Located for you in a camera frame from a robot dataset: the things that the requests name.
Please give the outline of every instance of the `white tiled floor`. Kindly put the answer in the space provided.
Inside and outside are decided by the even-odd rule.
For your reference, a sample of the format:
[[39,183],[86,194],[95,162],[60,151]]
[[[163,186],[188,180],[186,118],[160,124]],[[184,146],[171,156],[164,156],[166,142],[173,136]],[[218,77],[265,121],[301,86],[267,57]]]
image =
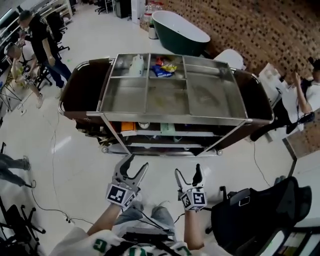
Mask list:
[[[70,69],[83,61],[113,57],[117,53],[168,52],[158,40],[149,39],[147,32],[137,25],[112,14],[98,15],[94,8],[78,6],[73,23],[68,25],[63,36],[63,45],[71,47],[70,51],[62,54],[63,61]],[[25,115],[20,116],[20,111],[16,109],[4,117],[0,142],[6,142],[6,153],[13,158],[29,156],[32,170],[29,173],[23,170],[13,172],[27,181],[37,181],[34,196],[40,206],[46,209],[61,208],[74,218],[94,222],[108,206],[105,201],[107,183],[111,180],[115,164],[122,157],[103,154],[96,139],[78,132],[74,121],[58,116],[55,86],[45,86],[42,93],[45,100],[41,109],[36,109],[36,97],[32,94],[24,103],[27,109]],[[282,141],[268,143],[264,137],[256,142],[256,160],[270,184],[276,177],[286,176],[292,164],[292,158]],[[174,219],[183,212],[182,204],[177,202],[175,168],[191,179],[196,164],[200,163],[207,174],[205,189],[212,202],[221,198],[219,186],[222,185],[228,191],[250,187],[263,190],[268,187],[254,162],[254,145],[244,140],[225,149],[223,156],[217,157],[137,156],[131,170],[137,171],[145,162],[149,162],[149,169],[141,189],[147,204],[169,200],[169,210]],[[0,194],[7,208],[12,204],[35,205],[29,189],[2,180]],[[206,212],[200,214],[204,216],[204,227],[209,215]],[[39,235],[42,250],[46,254],[72,228],[61,213],[43,211],[38,207],[34,221],[46,229],[46,234]],[[90,227],[90,224],[80,220],[75,220],[75,224],[85,230]],[[183,234],[183,224],[182,218],[177,223],[180,234]]]

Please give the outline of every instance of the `stainless steel cart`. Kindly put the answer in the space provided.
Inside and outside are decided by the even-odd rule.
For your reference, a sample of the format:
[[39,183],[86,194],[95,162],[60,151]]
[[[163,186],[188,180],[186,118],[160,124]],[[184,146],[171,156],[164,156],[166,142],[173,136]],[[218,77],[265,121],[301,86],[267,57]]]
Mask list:
[[[84,119],[88,121],[102,119],[118,141],[102,147],[105,153],[215,156],[241,140],[246,134],[243,131],[273,121],[268,98],[254,74],[212,59],[143,53],[142,76],[129,76],[136,55],[118,54],[104,61],[110,67],[98,88],[101,92],[96,111],[85,112]],[[173,76],[156,77],[151,67],[158,57],[177,66]],[[88,63],[80,64],[76,71],[79,73]],[[58,109],[68,116],[64,105],[62,97]],[[150,123],[150,126],[142,129],[137,125],[135,135],[122,136],[114,128],[117,122]],[[161,124],[174,124],[174,129],[164,132]]]

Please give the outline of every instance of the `green item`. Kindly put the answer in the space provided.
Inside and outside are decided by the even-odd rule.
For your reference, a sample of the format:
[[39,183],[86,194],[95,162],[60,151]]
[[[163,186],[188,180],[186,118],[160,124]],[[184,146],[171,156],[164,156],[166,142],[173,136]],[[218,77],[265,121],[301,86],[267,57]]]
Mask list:
[[163,135],[169,135],[169,136],[174,135],[176,132],[175,124],[162,122],[160,124],[160,130]]

